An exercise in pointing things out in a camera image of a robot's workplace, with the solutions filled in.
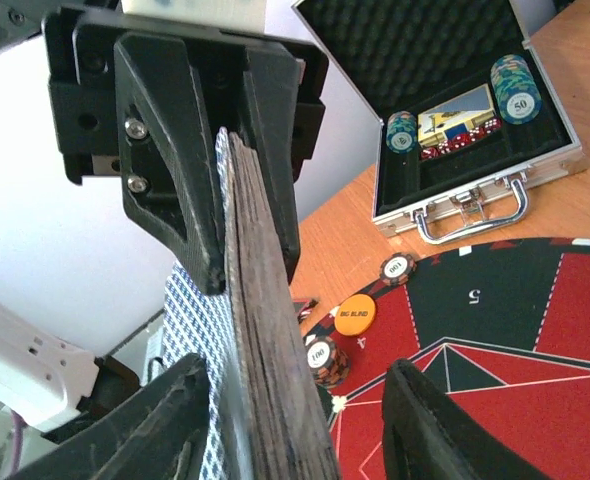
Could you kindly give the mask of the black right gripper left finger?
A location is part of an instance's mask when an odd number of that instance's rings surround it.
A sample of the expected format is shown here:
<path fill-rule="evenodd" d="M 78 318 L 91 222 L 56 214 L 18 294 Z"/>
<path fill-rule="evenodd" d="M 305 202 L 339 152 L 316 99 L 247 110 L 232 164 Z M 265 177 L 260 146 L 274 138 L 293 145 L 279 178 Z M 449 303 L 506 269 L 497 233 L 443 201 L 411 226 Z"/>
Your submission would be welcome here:
<path fill-rule="evenodd" d="M 14 479 L 197 479 L 209 427 L 206 362 L 188 354 Z"/>

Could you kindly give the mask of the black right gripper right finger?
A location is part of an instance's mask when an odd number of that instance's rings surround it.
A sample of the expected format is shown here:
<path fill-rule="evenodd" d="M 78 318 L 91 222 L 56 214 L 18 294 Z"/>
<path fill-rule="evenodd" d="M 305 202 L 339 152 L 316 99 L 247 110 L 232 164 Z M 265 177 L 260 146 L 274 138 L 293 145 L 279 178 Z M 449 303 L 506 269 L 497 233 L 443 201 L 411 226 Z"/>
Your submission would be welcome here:
<path fill-rule="evenodd" d="M 409 360 L 387 370 L 382 398 L 388 479 L 545 479 Z"/>

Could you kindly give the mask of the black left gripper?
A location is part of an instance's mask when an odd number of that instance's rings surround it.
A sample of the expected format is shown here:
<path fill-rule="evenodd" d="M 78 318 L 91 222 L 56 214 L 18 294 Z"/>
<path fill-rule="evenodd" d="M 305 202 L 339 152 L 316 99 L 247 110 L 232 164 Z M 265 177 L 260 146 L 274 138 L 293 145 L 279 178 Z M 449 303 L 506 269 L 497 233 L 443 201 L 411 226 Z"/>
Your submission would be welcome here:
<path fill-rule="evenodd" d="M 122 179 L 148 183 L 141 193 L 123 188 L 128 218 L 171 250 L 205 295 L 225 288 L 224 218 L 199 73 L 182 40 L 129 30 L 186 39 L 208 74 L 202 84 L 209 93 L 231 88 L 233 46 L 277 43 L 247 49 L 245 87 L 273 223 L 292 279 L 301 252 L 293 174 L 300 175 L 314 153 L 325 113 L 321 92 L 328 58 L 300 40 L 108 8 L 65 5 L 45 16 L 49 94 L 67 178 L 79 185 L 99 175 L 94 158 L 114 157 L 119 148 Z M 299 90 L 294 58 L 303 64 Z"/>

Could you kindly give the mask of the yellow big blind button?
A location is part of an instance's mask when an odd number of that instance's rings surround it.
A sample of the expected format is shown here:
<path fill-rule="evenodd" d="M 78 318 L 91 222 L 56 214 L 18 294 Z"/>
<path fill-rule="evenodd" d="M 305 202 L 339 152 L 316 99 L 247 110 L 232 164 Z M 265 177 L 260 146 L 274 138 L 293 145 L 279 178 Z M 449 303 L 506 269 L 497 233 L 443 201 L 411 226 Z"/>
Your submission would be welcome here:
<path fill-rule="evenodd" d="M 375 316 L 375 301 L 369 295 L 355 294 L 339 305 L 334 326 L 344 336 L 358 336 L 372 325 Z"/>

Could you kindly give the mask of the single hundred chip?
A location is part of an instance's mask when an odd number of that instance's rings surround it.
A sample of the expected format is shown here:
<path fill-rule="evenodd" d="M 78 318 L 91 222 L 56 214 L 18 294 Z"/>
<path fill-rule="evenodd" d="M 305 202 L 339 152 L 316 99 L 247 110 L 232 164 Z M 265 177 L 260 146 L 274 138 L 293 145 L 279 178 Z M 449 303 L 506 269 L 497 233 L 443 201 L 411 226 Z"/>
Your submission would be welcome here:
<path fill-rule="evenodd" d="M 395 253 L 380 266 L 379 279 L 389 286 L 405 284 L 416 270 L 416 261 L 410 254 Z"/>

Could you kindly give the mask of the blue playing card deck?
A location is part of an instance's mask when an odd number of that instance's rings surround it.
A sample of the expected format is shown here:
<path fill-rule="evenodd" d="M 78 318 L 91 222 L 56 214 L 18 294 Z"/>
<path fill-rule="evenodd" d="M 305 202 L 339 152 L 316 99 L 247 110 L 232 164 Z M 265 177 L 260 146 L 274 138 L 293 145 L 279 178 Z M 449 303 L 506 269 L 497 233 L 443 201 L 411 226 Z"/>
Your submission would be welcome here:
<path fill-rule="evenodd" d="M 257 153 L 216 136 L 226 286 L 204 294 L 175 264 L 165 286 L 164 361 L 195 353 L 210 382 L 202 479 L 336 479 L 339 466 L 288 287 Z"/>

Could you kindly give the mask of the brown black hundred chip stack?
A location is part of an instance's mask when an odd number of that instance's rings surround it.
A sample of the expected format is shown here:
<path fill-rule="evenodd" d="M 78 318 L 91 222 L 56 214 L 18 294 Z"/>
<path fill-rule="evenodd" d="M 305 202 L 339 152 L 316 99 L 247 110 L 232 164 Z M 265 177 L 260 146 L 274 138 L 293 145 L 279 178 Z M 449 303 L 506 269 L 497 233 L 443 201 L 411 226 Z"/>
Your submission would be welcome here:
<path fill-rule="evenodd" d="M 315 383 L 333 389 L 343 383 L 350 372 L 348 354 L 329 336 L 318 336 L 306 345 L 306 360 Z"/>

